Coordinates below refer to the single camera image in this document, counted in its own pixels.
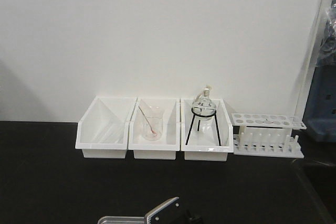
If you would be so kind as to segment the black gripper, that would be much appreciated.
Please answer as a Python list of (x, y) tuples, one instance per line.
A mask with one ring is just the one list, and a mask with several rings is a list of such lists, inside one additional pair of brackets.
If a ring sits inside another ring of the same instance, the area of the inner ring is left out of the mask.
[(201, 215), (194, 214), (188, 209), (183, 212), (182, 224), (203, 224), (203, 218)]

